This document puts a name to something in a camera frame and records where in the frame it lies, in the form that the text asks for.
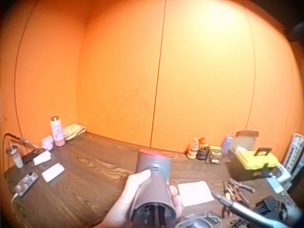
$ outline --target gray hair dryer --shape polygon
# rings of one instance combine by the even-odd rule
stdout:
[[[131,209],[132,228],[174,228],[175,207],[167,181],[171,158],[163,153],[141,150],[136,172],[151,170],[151,177],[137,190]]]

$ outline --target wood grain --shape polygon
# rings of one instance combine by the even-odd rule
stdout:
[[[135,171],[137,154],[142,147],[85,133],[55,147],[52,159],[32,167],[27,164],[21,169],[12,167],[7,171],[7,186],[10,194],[14,186],[30,170],[39,174],[38,181],[22,197],[14,201],[18,220],[28,228],[85,228],[102,221],[121,194],[129,174]],[[222,182],[230,178],[227,170],[228,158],[220,165],[205,164],[189,160],[184,154],[164,151],[173,158],[170,183],[206,181],[210,189],[223,191]],[[40,175],[56,163],[65,171],[46,183]],[[243,192],[254,205],[272,194],[266,180],[248,181],[256,193]],[[221,214],[222,205],[217,201],[186,207],[183,216],[201,215],[209,211]]]

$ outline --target finger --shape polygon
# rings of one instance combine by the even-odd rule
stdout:
[[[178,218],[179,216],[181,216],[182,210],[183,210],[183,206],[176,206],[176,207],[175,207],[175,212],[176,212],[176,217],[177,217],[177,218]]]
[[[172,197],[175,206],[182,206],[182,197],[180,195],[175,195]]]
[[[173,185],[169,185],[169,192],[172,196],[175,196],[177,194],[177,189]]]
[[[122,197],[124,199],[132,201],[139,186],[144,183],[150,176],[150,170],[144,170],[142,172],[130,175],[122,192]]]

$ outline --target orange wall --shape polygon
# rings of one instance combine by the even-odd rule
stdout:
[[[77,77],[78,122],[89,131],[150,145],[164,3],[94,5]]]
[[[22,0],[1,29],[2,137],[40,144],[54,114],[177,151],[252,129],[282,159],[304,133],[303,50],[249,1]]]
[[[92,1],[39,0],[36,3],[20,1],[2,25],[1,135],[11,132],[40,145],[41,139],[51,134],[50,116],[58,114],[63,125],[77,122],[78,57]],[[21,131],[14,106],[15,64],[15,96]]]
[[[221,144],[226,134],[259,130],[256,146],[282,159],[302,122],[303,84],[280,25],[249,1],[166,0],[165,12],[164,2],[94,6],[79,60],[78,121],[177,151],[194,136]]]

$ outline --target toolbox handle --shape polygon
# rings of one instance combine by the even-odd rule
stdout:
[[[255,152],[254,156],[267,156],[272,151],[270,147],[260,147]]]

